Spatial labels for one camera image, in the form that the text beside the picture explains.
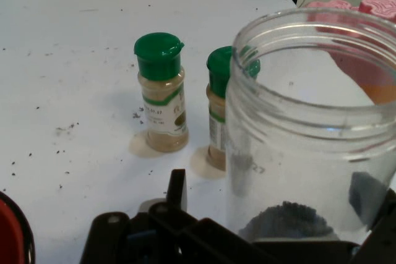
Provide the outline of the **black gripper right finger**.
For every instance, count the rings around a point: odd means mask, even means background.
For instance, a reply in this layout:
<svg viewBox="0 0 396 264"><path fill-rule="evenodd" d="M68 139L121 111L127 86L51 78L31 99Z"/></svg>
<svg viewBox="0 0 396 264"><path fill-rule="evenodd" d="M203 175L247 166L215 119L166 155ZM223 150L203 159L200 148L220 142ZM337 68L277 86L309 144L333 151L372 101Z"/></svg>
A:
<svg viewBox="0 0 396 264"><path fill-rule="evenodd" d="M349 203L370 235L351 263L395 263L395 191L366 172L352 174Z"/></svg>

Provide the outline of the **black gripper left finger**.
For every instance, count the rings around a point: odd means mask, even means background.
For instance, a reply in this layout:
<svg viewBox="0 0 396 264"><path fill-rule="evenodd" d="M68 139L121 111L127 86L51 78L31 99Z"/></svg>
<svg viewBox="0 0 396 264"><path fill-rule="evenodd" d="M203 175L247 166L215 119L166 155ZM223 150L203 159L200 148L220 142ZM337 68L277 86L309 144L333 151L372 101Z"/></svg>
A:
<svg viewBox="0 0 396 264"><path fill-rule="evenodd" d="M187 212L186 172L171 172L166 197L130 218L97 216L81 263L262 263L262 252L211 219Z"/></svg>

